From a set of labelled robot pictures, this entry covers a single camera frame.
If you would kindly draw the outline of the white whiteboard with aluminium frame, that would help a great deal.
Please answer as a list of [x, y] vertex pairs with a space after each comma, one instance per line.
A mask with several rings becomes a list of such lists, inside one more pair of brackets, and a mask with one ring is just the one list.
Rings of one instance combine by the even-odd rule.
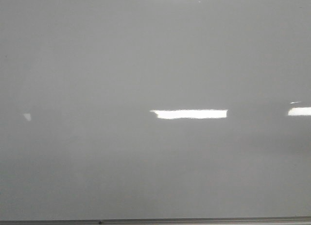
[[0, 0], [0, 218], [309, 216], [311, 0]]

